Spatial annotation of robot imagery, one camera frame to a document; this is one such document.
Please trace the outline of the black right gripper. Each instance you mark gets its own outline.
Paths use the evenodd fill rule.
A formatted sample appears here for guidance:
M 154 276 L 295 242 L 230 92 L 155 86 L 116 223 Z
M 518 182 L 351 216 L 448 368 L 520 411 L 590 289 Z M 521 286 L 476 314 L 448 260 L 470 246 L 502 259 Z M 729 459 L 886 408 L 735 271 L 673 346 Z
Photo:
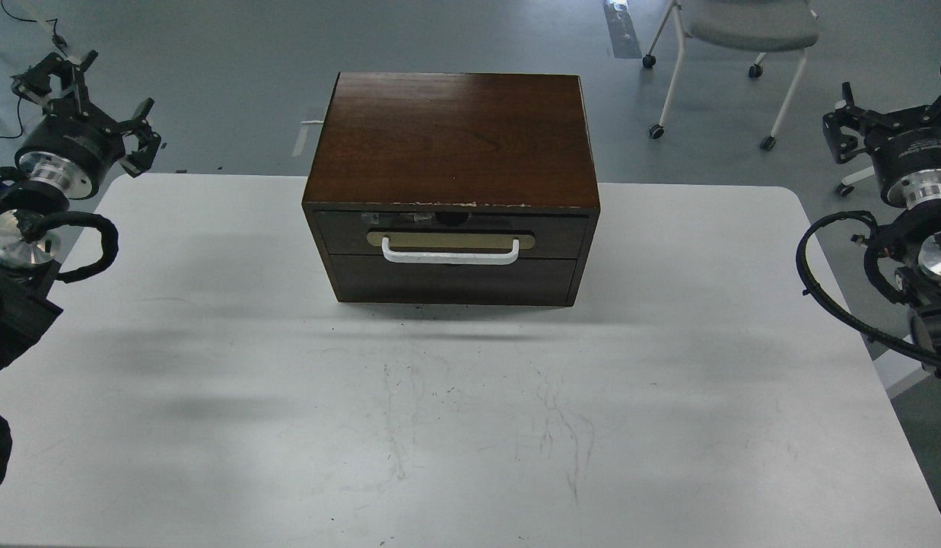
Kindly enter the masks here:
M 880 198 L 891 207 L 914 208 L 941 199 L 941 94 L 927 113 L 912 107 L 889 115 L 858 107 L 850 82 L 842 83 L 841 98 L 841 107 L 822 116 L 822 134 L 835 163 L 869 154 Z

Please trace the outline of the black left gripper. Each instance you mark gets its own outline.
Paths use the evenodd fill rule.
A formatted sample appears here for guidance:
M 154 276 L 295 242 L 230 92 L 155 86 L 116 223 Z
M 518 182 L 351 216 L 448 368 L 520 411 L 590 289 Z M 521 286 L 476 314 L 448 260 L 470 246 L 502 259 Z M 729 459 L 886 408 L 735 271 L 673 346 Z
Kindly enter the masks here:
M 147 173 L 163 143 L 148 120 L 156 103 L 151 97 L 129 120 L 105 125 L 105 134 L 80 122 L 96 117 L 84 76 L 98 56 L 98 51 L 90 51 L 80 62 L 72 62 L 60 53 L 49 53 L 11 77 L 11 93 L 39 105 L 46 116 L 18 149 L 15 167 L 29 180 L 55 187 L 68 200 L 95 197 L 118 162 L 130 177 Z M 137 147 L 126 153 L 121 138 L 129 136 Z

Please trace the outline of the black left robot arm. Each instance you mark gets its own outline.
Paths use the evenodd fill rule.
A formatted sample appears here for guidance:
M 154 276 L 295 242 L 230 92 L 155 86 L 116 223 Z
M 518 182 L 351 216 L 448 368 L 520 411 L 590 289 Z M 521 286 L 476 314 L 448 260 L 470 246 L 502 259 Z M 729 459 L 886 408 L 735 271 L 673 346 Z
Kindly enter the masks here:
M 90 99 L 85 73 L 97 58 L 80 62 L 50 53 L 12 78 L 12 93 L 39 105 L 43 120 L 14 156 L 0 166 L 0 371 L 35 346 L 61 314 L 47 295 L 56 282 L 76 283 L 108 270 L 119 252 L 119 233 L 105 216 L 72 209 L 98 194 L 115 165 L 130 177 L 153 167 L 161 136 L 144 100 L 129 120 L 118 121 Z M 99 232 L 94 263 L 61 270 L 59 229 Z

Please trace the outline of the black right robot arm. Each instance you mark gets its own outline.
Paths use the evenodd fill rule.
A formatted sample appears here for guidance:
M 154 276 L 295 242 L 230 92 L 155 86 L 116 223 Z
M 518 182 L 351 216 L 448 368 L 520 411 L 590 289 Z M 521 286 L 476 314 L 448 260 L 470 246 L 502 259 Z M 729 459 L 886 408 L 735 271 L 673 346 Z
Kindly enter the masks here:
M 881 113 L 860 107 L 849 82 L 835 110 L 822 117 L 833 160 L 866 154 L 881 200 L 901 214 L 856 236 L 866 247 L 863 270 L 887 301 L 908 306 L 908 329 L 925 357 L 925 371 L 941 378 L 941 94 L 930 104 Z

